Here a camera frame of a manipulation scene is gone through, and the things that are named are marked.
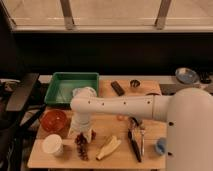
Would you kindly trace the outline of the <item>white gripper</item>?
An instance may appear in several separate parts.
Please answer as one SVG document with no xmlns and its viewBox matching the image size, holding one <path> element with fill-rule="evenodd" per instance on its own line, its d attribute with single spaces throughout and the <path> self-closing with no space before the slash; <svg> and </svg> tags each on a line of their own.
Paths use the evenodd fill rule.
<svg viewBox="0 0 213 171">
<path fill-rule="evenodd" d="M 78 117 L 73 116 L 70 123 L 69 133 L 73 132 L 82 133 L 83 137 L 87 141 L 92 140 L 92 129 L 91 123 L 89 119 L 80 119 Z"/>
</svg>

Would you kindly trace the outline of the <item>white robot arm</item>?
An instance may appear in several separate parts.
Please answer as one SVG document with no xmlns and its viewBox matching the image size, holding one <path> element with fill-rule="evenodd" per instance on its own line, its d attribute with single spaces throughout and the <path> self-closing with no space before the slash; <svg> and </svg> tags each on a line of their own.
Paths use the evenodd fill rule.
<svg viewBox="0 0 213 171">
<path fill-rule="evenodd" d="M 172 96 L 100 98 L 86 87 L 72 98 L 71 127 L 90 128 L 93 113 L 133 115 L 163 121 L 166 132 L 166 171 L 213 171 L 213 95 L 186 88 Z"/>
</svg>

